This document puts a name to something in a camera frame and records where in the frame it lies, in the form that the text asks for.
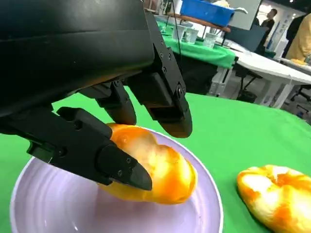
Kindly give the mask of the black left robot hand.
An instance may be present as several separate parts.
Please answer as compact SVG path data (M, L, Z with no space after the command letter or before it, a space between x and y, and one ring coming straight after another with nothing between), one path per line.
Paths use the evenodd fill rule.
M123 79L167 133L190 136L184 80L143 1L1 1L1 133L29 140L30 155L73 174L151 190L150 172L118 148L105 123L82 108L53 111L81 93L116 123L134 125Z

